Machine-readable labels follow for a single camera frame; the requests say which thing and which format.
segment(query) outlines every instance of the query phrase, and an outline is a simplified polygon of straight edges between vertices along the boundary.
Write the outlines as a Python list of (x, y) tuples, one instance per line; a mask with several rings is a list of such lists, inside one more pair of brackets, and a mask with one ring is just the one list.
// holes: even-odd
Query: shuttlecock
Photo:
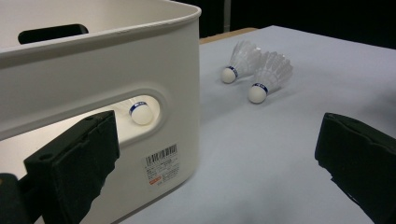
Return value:
[(128, 101), (130, 102), (129, 115), (136, 124), (147, 125), (151, 123), (154, 116), (143, 96), (136, 96)]
[(250, 41), (239, 41), (233, 48), (231, 60), (221, 74), (224, 83), (253, 75), (260, 64), (261, 50)]
[(293, 69), (290, 60), (275, 51), (266, 51), (260, 61), (260, 67), (253, 77), (254, 84), (248, 92), (248, 99), (254, 104), (262, 103), (267, 95), (279, 90), (291, 78)]

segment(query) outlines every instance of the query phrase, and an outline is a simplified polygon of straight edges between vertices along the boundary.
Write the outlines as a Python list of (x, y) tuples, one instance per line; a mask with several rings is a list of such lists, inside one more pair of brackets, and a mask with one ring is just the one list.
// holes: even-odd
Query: barcode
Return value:
[(176, 145), (172, 145), (171, 147), (167, 147), (164, 150), (161, 150), (155, 154), (152, 154), (149, 157), (146, 157), (146, 164), (147, 166), (150, 166), (152, 163), (156, 162), (156, 161), (160, 161), (170, 155), (173, 155), (177, 153), (177, 146)]

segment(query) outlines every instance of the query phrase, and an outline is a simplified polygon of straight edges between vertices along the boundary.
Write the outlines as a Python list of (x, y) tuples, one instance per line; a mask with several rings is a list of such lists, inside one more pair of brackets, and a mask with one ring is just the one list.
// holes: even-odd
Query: blue band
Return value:
[(258, 87), (262, 88), (265, 91), (265, 93), (268, 94), (268, 89), (261, 83), (254, 83), (253, 86), (258, 86)]
[(146, 102), (137, 102), (136, 104), (134, 104), (133, 106), (131, 106), (131, 109), (129, 109), (129, 115), (132, 115), (132, 112), (134, 112), (134, 110), (141, 105), (147, 105)]
[(233, 70), (233, 73), (235, 74), (235, 77), (238, 77), (238, 72), (236, 71), (236, 69), (232, 66), (227, 66), (226, 68), (230, 68), (231, 70)]

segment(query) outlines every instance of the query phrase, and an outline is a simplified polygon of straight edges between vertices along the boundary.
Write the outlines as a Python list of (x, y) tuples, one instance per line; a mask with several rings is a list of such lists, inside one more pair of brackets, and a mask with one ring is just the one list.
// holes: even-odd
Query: light gray surface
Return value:
[[(289, 85), (261, 105), (248, 101), (250, 79), (219, 79), (242, 39), (294, 66)], [(396, 50), (272, 26), (204, 44), (200, 54), (200, 166), (122, 223), (373, 223), (314, 152), (325, 112), (396, 137)]]

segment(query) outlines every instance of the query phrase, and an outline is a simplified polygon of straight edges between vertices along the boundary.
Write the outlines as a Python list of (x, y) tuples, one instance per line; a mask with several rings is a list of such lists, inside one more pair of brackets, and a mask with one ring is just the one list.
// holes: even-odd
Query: white tabletop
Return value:
[[(238, 40), (284, 53), (288, 85), (248, 101), (250, 79), (219, 74)], [(373, 221), (314, 158), (325, 112), (396, 137), (396, 50), (271, 26), (200, 46), (200, 165), (122, 223), (325, 224)]]

